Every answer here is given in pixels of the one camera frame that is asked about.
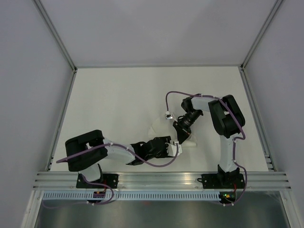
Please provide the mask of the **white cloth napkin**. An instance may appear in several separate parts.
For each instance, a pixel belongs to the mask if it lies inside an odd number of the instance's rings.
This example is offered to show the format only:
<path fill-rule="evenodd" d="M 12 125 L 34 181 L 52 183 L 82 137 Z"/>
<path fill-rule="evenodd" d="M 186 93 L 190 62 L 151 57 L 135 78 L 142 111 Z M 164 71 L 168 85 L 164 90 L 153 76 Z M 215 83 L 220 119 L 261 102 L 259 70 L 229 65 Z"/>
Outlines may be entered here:
<path fill-rule="evenodd" d="M 170 136 L 173 141 L 177 141 L 177 133 L 173 127 L 173 119 L 165 119 L 165 117 L 157 118 L 148 129 L 148 138 Z M 182 148 L 197 147 L 196 138 L 190 136 L 187 140 L 181 143 Z"/>

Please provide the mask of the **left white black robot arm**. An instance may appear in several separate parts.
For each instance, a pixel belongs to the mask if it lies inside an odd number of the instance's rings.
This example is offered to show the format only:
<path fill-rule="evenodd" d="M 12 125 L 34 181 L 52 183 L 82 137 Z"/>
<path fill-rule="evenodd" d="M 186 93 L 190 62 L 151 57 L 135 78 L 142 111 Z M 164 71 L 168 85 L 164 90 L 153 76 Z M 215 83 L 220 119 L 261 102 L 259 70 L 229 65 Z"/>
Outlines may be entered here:
<path fill-rule="evenodd" d="M 93 188 L 104 182 L 100 161 L 117 160 L 125 165 L 147 164 L 163 168 L 172 164 L 179 155 L 179 144 L 170 136 L 156 137 L 147 142 L 119 144 L 103 136 L 102 131 L 93 130 L 73 137 L 65 142 L 66 157 L 57 163 L 67 163 L 70 172 L 82 174 Z"/>

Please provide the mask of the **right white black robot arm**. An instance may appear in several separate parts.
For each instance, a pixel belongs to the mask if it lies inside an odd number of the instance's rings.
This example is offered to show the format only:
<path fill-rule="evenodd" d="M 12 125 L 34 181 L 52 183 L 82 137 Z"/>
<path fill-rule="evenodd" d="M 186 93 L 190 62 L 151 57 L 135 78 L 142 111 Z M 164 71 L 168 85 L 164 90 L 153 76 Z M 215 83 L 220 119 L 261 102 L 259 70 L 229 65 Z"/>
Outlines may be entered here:
<path fill-rule="evenodd" d="M 204 189 L 243 189 L 247 184 L 246 169 L 236 162 L 236 142 L 246 138 L 242 127 L 245 118 L 232 95 L 222 98 L 210 95 L 195 95 L 181 103 L 185 115 L 173 122 L 177 140 L 184 143 L 191 136 L 191 126 L 209 112 L 213 127 L 220 137 L 220 161 L 214 174 L 202 174 L 197 179 Z"/>

